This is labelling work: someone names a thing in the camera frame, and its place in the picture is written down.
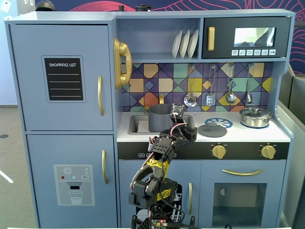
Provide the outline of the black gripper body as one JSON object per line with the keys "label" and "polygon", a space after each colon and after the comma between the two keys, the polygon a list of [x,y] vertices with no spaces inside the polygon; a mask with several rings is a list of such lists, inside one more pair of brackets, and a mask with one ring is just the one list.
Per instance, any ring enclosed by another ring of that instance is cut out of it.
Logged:
{"label": "black gripper body", "polygon": [[192,128],[187,123],[177,123],[173,124],[169,129],[164,130],[163,135],[174,141],[194,142],[197,138],[197,128]]}

